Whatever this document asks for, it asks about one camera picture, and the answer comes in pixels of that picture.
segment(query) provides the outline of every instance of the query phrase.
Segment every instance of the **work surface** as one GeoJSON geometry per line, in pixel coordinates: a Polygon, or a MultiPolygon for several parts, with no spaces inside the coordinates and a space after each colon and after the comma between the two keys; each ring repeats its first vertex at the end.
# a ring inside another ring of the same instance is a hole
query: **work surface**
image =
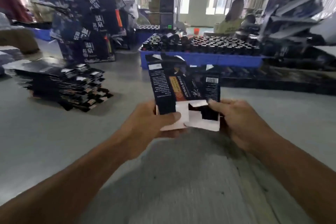
{"type": "MultiPolygon", "coordinates": [[[[104,85],[115,96],[88,113],[31,99],[11,78],[0,81],[0,204],[65,168],[153,98],[139,62],[124,54],[93,65],[106,71],[104,85]]],[[[335,97],[229,88],[221,96],[248,100],[276,132],[336,170],[335,97]]],[[[227,144],[196,129],[154,141],[112,175],[81,223],[310,223],[258,162],[227,144]]]]}

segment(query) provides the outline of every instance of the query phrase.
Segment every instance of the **person in maroon clothing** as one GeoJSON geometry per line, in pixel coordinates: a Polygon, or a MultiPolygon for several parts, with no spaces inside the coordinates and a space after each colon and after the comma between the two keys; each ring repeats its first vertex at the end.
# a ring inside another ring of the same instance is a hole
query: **person in maroon clothing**
{"type": "Polygon", "coordinates": [[[0,0],[0,8],[6,11],[5,14],[9,19],[25,23],[33,21],[22,5],[21,0],[0,0]]]}

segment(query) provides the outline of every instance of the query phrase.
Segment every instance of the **woman with long dark hair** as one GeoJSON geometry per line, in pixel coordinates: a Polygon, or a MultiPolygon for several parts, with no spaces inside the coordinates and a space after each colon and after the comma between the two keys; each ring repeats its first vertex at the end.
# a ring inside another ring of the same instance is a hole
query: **woman with long dark hair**
{"type": "Polygon", "coordinates": [[[214,33],[232,34],[237,31],[243,19],[240,18],[244,9],[243,0],[234,0],[224,21],[215,24],[214,33]]]}

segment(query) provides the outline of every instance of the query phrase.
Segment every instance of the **flattened cardboard box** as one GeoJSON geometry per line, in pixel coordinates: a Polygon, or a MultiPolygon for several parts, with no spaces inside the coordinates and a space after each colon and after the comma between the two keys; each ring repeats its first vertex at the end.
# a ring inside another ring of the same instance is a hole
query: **flattened cardboard box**
{"type": "Polygon", "coordinates": [[[220,70],[213,65],[189,66],[179,56],[147,55],[157,114],[180,112],[181,119],[162,130],[186,127],[219,131],[219,114],[207,99],[220,99],[220,70]]]}

